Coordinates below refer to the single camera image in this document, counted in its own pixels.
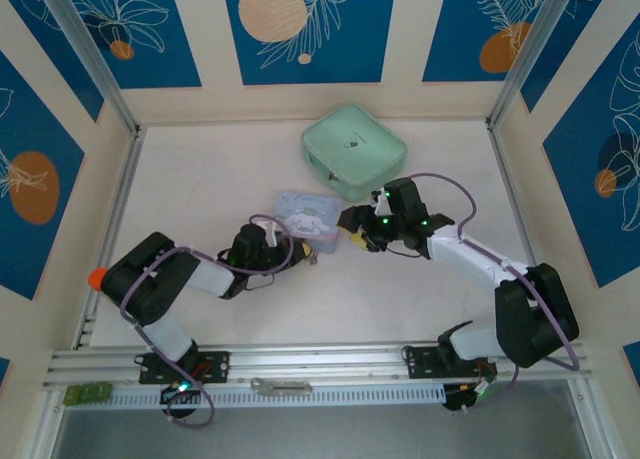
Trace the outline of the green circuit board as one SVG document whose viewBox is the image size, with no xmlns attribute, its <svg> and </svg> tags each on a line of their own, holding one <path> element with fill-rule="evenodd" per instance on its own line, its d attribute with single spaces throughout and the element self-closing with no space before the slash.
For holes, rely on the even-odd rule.
<svg viewBox="0 0 640 459">
<path fill-rule="evenodd" d="M 109 382 L 92 382 L 67 387 L 62 403 L 66 407 L 107 402 L 113 391 Z"/>
</svg>

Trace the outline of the aluminium frame post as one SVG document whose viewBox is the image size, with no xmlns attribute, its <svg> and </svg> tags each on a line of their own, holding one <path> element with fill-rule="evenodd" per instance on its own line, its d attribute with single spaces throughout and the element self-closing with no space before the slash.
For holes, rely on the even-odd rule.
<svg viewBox="0 0 640 459">
<path fill-rule="evenodd" d="M 71 0 L 43 0 L 104 100 L 125 130 L 136 137 L 140 124 Z"/>
<path fill-rule="evenodd" d="M 523 101 L 528 113 L 533 112 L 591 20 L 599 1 L 542 1 L 523 48 L 486 118 L 489 131 L 497 130 L 517 98 Z"/>
</svg>

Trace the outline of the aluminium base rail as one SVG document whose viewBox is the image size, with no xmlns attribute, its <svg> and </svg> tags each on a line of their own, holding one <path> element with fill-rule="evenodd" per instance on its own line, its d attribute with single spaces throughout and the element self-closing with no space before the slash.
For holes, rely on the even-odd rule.
<svg viewBox="0 0 640 459">
<path fill-rule="evenodd" d="M 247 386 L 251 379 L 303 381 L 313 386 L 391 384 L 409 381 L 401 343 L 311 346 L 203 346 L 206 352 L 229 353 L 227 383 Z M 144 347 L 81 347 L 56 351 L 46 369 L 43 388 L 62 389 L 96 381 L 116 386 L 139 385 L 134 357 Z"/>
</svg>

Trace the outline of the cartoon print tin box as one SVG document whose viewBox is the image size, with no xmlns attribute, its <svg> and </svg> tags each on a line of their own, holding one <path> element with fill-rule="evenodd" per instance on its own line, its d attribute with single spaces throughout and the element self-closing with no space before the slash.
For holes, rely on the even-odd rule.
<svg viewBox="0 0 640 459">
<path fill-rule="evenodd" d="M 314 252 L 332 254 L 337 249 L 342 206 L 343 201 L 338 197 L 283 191 L 277 195 L 274 215 Z"/>
</svg>

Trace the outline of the metal locking pliers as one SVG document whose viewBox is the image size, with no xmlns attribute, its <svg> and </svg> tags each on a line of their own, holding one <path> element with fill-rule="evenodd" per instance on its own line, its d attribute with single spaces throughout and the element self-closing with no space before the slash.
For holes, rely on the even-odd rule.
<svg viewBox="0 0 640 459">
<path fill-rule="evenodd" d="M 251 389 L 258 395 L 266 397 L 306 396 L 313 392 L 307 381 L 288 381 L 264 378 L 252 378 Z"/>
</svg>

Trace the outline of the aluminium side rail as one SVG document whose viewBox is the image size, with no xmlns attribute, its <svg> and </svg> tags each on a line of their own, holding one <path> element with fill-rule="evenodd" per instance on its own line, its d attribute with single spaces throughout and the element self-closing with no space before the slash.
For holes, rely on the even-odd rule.
<svg viewBox="0 0 640 459">
<path fill-rule="evenodd" d="M 122 223 L 122 218 L 124 216 L 134 176 L 139 163 L 145 135 L 146 127 L 138 126 L 134 135 L 132 136 L 132 140 L 125 157 L 124 165 L 116 183 L 113 199 L 110 203 L 106 230 L 103 234 L 99 253 L 95 262 L 97 266 L 108 264 L 113 255 L 116 240 L 118 238 Z M 82 336 L 84 334 L 85 325 L 88 322 L 88 318 L 94 314 L 97 308 L 98 300 L 99 293 L 96 292 L 91 286 L 88 286 L 84 298 L 84 303 L 80 309 L 79 318 L 76 321 L 75 331 L 70 342 L 71 350 L 77 350 L 82 346 Z"/>
<path fill-rule="evenodd" d="M 512 181 L 511 174 L 508 168 L 508 164 L 503 154 L 503 150 L 501 147 L 499 135 L 497 134 L 496 126 L 489 120 L 485 121 L 485 125 L 487 129 L 488 137 L 494 152 L 494 156 L 497 162 L 497 166 L 500 171 L 502 182 L 505 187 L 506 194 L 508 196 L 508 200 L 514 216 L 514 220 L 516 223 L 516 227 L 517 227 L 518 234 L 523 246 L 525 256 L 530 263 L 535 263 L 536 255 L 535 255 L 534 248 L 530 241 L 530 237 L 525 225 L 524 217 L 522 215 L 522 211 L 520 208 L 516 190 L 514 188 L 514 183 Z"/>
</svg>

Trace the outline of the mint green zip case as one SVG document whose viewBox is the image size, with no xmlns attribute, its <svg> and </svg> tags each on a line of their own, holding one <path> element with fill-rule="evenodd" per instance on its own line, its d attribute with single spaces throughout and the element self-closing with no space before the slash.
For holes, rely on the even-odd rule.
<svg viewBox="0 0 640 459">
<path fill-rule="evenodd" d="M 315 177 L 356 203 L 404 168 L 407 144 L 357 104 L 343 105 L 301 135 L 302 156 Z"/>
</svg>

